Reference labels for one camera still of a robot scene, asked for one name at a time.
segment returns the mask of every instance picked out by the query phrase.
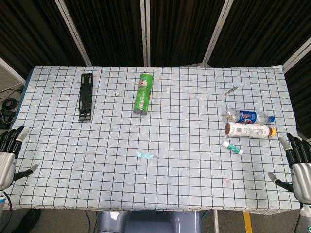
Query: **plastic bottle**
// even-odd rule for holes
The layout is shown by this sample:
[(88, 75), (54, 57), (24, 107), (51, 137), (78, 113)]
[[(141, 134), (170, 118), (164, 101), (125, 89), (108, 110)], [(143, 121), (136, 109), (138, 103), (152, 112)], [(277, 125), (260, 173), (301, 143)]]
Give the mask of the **plastic bottle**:
[(233, 108), (227, 108), (224, 112), (224, 116), (227, 121), (246, 124), (265, 125), (275, 120), (273, 116), (268, 116), (263, 112), (251, 112)]
[(225, 126), (225, 134), (228, 136), (264, 138), (276, 135), (276, 129), (266, 125), (250, 125), (230, 122)]

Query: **blue bottle cap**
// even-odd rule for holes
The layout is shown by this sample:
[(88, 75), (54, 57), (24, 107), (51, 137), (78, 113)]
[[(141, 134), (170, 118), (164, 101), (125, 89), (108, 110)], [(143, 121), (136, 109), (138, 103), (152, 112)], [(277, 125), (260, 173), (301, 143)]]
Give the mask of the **blue bottle cap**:
[(275, 120), (274, 116), (269, 116), (269, 117), (268, 117), (268, 121), (269, 121), (270, 123), (274, 122), (274, 120)]

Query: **pringles can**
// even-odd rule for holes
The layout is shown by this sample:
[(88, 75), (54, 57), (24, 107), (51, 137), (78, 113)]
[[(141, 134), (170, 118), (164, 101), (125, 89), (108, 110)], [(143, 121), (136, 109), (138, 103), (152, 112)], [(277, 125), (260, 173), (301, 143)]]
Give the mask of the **pringles can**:
[(148, 112), (149, 99), (154, 78), (151, 74), (140, 75), (139, 86), (136, 94), (134, 113), (146, 115)]

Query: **bottle label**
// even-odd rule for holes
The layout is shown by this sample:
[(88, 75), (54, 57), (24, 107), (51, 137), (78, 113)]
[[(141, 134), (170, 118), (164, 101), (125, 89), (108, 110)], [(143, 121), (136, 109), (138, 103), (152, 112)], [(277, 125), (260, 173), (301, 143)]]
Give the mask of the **bottle label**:
[(254, 124), (257, 119), (257, 114), (255, 112), (240, 111), (240, 119), (238, 123)]

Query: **table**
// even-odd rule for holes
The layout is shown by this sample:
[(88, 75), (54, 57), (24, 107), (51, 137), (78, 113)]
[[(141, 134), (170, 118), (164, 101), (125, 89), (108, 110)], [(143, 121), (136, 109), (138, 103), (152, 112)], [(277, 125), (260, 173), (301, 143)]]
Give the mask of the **table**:
[[(82, 73), (93, 73), (91, 121), (78, 121)], [(154, 76), (146, 116), (133, 113), (139, 76)], [(233, 87), (238, 89), (225, 95)], [(277, 136), (227, 137), (225, 108), (275, 116)], [(13, 208), (92, 210), (299, 209), (276, 187), (291, 181), (278, 136), (296, 134), (281, 67), (34, 68), (14, 127), (30, 128), (17, 171), (39, 169), (7, 190)], [(241, 147), (242, 156), (221, 146)], [(154, 156), (138, 158), (137, 152)]]

